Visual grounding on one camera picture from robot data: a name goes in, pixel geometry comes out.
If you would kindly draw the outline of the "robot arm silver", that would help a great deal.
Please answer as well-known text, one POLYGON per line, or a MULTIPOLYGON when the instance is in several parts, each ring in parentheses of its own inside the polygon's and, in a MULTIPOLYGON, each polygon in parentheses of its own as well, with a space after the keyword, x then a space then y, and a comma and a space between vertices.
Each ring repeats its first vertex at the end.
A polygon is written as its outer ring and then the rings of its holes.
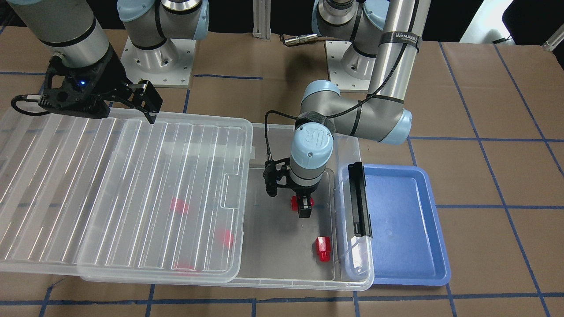
POLYGON ((373 10, 378 0, 317 0, 312 30, 323 36, 348 40, 361 57, 373 58, 369 87, 362 100, 346 98, 327 80, 310 83, 303 95, 299 116, 269 110, 295 122, 290 154, 272 157, 268 132, 264 133, 266 192, 291 189, 292 208, 300 218, 312 214, 312 193, 318 188, 333 153, 335 134, 401 144, 410 133, 412 114, 404 99, 430 8, 429 0, 389 0, 383 23, 373 10))
MULTIPOLYGON (((155 122, 163 99, 149 80, 128 78, 86 0, 8 3, 51 52, 43 92, 12 98, 16 112, 100 120, 110 114, 108 102, 118 102, 155 122)), ((119 0, 116 8, 139 68, 153 74, 178 64, 173 40, 202 40, 209 29, 207 0, 119 0)))

